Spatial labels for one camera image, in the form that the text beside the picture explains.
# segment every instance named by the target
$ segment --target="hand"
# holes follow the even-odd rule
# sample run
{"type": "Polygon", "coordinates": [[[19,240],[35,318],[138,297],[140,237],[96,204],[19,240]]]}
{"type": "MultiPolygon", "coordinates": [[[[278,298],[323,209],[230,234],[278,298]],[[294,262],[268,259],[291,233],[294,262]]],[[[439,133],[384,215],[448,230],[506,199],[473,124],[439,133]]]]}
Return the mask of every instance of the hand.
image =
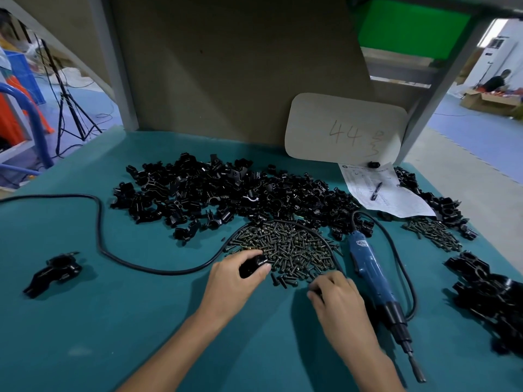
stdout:
{"type": "Polygon", "coordinates": [[[214,263],[196,315],[205,318],[206,323],[224,327],[270,272],[271,265],[263,264],[250,277],[239,276],[239,266],[262,253],[262,250],[243,250],[214,263]]]}
{"type": "Polygon", "coordinates": [[[317,277],[309,290],[320,289],[322,299],[313,291],[312,302],[323,332],[345,363],[362,353],[380,352],[376,334],[365,310],[365,303],[355,283],[340,271],[317,277]]]}

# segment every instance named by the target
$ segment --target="white paper sheet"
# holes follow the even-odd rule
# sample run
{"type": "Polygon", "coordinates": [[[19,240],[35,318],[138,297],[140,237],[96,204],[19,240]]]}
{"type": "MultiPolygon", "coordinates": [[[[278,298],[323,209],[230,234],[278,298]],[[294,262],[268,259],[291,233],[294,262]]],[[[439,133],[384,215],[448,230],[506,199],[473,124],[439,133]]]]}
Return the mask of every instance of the white paper sheet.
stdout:
{"type": "Polygon", "coordinates": [[[350,193],[368,210],[381,210],[396,217],[435,216],[430,206],[412,191],[399,187],[400,181],[392,164],[378,169],[339,164],[350,193]],[[370,197],[383,183],[375,201],[370,197]]]}

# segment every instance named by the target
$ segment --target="air conditioner unit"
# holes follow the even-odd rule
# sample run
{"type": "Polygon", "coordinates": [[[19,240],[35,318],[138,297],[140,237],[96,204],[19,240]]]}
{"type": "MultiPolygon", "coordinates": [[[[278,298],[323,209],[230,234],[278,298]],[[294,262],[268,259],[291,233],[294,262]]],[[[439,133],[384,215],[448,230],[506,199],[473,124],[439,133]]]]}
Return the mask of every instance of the air conditioner unit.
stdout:
{"type": "Polygon", "coordinates": [[[474,87],[501,74],[501,68],[516,44],[517,41],[510,37],[498,36],[493,38],[465,80],[464,85],[474,87]]]}

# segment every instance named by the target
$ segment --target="pen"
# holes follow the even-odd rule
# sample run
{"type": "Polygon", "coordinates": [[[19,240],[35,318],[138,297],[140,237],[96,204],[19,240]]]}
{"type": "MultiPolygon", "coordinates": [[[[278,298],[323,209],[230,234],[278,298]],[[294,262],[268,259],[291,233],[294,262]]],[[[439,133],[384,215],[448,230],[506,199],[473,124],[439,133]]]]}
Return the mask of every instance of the pen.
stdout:
{"type": "Polygon", "coordinates": [[[374,192],[372,193],[372,196],[370,197],[370,200],[371,200],[371,201],[375,201],[376,198],[378,197],[378,191],[380,190],[382,184],[383,184],[383,182],[380,181],[380,183],[379,183],[378,186],[376,187],[376,190],[374,190],[374,192]]]}

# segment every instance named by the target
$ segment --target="black power cord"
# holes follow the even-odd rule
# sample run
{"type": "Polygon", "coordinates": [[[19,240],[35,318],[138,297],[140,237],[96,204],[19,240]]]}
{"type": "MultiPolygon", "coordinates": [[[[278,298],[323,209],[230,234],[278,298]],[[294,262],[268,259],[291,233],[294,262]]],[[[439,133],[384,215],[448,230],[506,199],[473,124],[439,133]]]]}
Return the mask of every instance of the black power cord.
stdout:
{"type": "MultiPolygon", "coordinates": [[[[7,198],[4,198],[4,199],[1,199],[0,200],[0,204],[1,203],[12,202],[12,201],[17,201],[17,200],[22,200],[22,199],[38,199],[38,198],[40,198],[40,199],[42,199],[42,198],[88,198],[90,200],[95,201],[96,207],[97,207],[96,224],[95,224],[96,248],[98,249],[98,251],[101,254],[103,254],[104,256],[110,258],[112,261],[114,261],[116,263],[119,263],[119,264],[121,264],[121,265],[123,265],[125,267],[131,268],[131,269],[137,270],[137,271],[147,272],[149,274],[155,274],[155,275],[166,275],[166,276],[186,275],[186,274],[191,274],[193,272],[197,272],[199,270],[202,270],[205,267],[208,267],[210,264],[212,264],[222,254],[223,250],[230,244],[230,242],[241,231],[243,231],[245,228],[247,228],[247,227],[249,227],[251,225],[251,223],[247,223],[247,224],[243,225],[242,227],[238,228],[236,231],[234,231],[232,233],[232,235],[223,243],[222,247],[218,250],[218,252],[216,252],[216,254],[213,257],[211,257],[210,260],[206,261],[203,264],[200,264],[197,267],[189,268],[189,269],[186,269],[186,270],[178,270],[178,271],[157,270],[157,269],[154,269],[154,268],[148,268],[148,267],[143,267],[141,265],[129,263],[128,261],[122,260],[120,257],[117,257],[117,256],[113,255],[111,252],[109,252],[109,250],[107,250],[107,248],[105,247],[105,244],[104,244],[103,237],[102,237],[102,228],[101,228],[104,205],[103,205],[101,199],[98,198],[98,197],[95,197],[94,195],[89,195],[89,194],[33,194],[33,195],[19,195],[19,196],[16,196],[16,197],[7,197],[7,198]]],[[[321,241],[325,244],[325,247],[327,248],[327,251],[329,252],[331,257],[333,258],[334,265],[336,266],[336,268],[339,271],[341,271],[343,273],[343,269],[339,265],[339,262],[336,259],[336,256],[334,256],[334,253],[333,253],[332,249],[330,248],[330,245],[327,243],[325,238],[322,237],[320,234],[318,234],[316,231],[314,231],[314,230],[312,230],[312,229],[310,229],[308,227],[305,227],[304,225],[302,225],[300,223],[287,221],[287,220],[271,220],[269,223],[286,223],[286,224],[295,225],[295,226],[303,228],[304,230],[308,231],[309,233],[311,233],[315,237],[320,238],[321,241]]]]}
{"type": "Polygon", "coordinates": [[[412,309],[405,315],[405,319],[407,321],[412,320],[414,318],[414,314],[416,313],[416,310],[418,309],[418,296],[416,295],[416,291],[414,289],[414,286],[412,284],[411,278],[409,277],[409,274],[407,274],[407,270],[405,270],[405,266],[401,262],[400,255],[397,252],[396,245],[394,244],[394,241],[392,240],[392,237],[389,235],[389,232],[383,227],[383,225],[377,221],[374,217],[372,217],[370,214],[363,212],[362,210],[356,210],[351,213],[350,215],[350,225],[352,227],[352,230],[357,231],[356,223],[354,222],[354,216],[359,213],[365,217],[368,217],[371,219],[379,228],[383,231],[383,234],[387,238],[387,241],[389,241],[389,245],[392,249],[392,253],[394,254],[394,259],[396,260],[397,265],[400,266],[401,272],[403,273],[403,276],[405,277],[405,280],[407,281],[407,284],[409,285],[409,289],[411,291],[412,295],[412,309]]]}

